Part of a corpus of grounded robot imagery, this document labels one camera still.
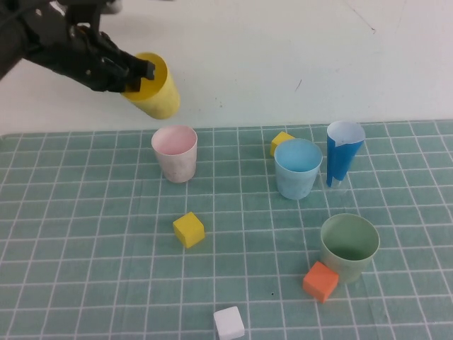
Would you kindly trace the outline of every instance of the pink cup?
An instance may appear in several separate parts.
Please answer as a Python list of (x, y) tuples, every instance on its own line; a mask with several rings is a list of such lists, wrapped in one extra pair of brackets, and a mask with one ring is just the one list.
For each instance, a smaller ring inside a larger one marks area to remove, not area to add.
[(151, 146), (170, 182), (187, 182), (195, 175), (197, 141), (197, 133), (186, 125), (170, 125), (154, 133)]

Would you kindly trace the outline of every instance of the yellow block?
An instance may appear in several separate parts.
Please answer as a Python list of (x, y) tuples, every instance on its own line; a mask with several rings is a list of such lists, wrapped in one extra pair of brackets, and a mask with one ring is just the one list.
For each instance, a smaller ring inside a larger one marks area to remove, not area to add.
[(154, 80), (142, 78), (139, 92), (126, 91), (122, 95), (152, 118), (170, 118), (179, 109), (180, 96), (165, 61), (154, 53), (139, 53), (137, 58), (156, 65)]
[(173, 227), (176, 237), (186, 248), (190, 248), (205, 238), (205, 227), (193, 212), (177, 219), (173, 222)]
[(272, 140), (272, 144), (270, 145), (270, 155), (272, 157), (274, 157), (274, 152), (275, 152), (275, 149), (277, 148), (277, 146), (281, 143), (281, 142), (284, 142), (285, 140), (292, 140), (294, 139), (293, 136), (291, 135), (288, 135), (286, 132), (281, 132), (277, 135), (277, 137), (275, 137), (273, 140)]

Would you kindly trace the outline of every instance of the orange block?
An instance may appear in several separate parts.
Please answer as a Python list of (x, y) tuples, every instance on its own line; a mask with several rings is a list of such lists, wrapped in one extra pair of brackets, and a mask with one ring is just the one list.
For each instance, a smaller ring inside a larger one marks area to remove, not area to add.
[(325, 303), (337, 284), (338, 274), (318, 261), (305, 275), (302, 287), (308, 294)]

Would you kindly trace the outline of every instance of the green cup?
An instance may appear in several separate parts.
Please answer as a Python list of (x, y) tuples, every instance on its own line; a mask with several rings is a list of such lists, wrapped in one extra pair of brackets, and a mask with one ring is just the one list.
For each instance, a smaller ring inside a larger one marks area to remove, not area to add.
[(353, 214), (339, 214), (321, 228), (321, 262), (339, 275), (339, 282), (360, 277), (379, 248), (379, 234), (369, 221)]

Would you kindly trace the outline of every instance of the black cable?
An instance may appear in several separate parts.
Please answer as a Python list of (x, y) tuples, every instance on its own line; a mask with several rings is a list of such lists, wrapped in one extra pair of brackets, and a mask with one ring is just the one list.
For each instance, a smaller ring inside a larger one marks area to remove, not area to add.
[(12, 13), (9, 17), (7, 17), (3, 22), (0, 23), (0, 30), (4, 29), (6, 27), (6, 24), (10, 23), (11, 21), (17, 19), (19, 16), (22, 14), (32, 11), (33, 9), (37, 9), (38, 7), (48, 4), (54, 0), (41, 0), (41, 1), (36, 1), (34, 4), (31, 4), (29, 6), (25, 6), (23, 8), (18, 9), (14, 13)]

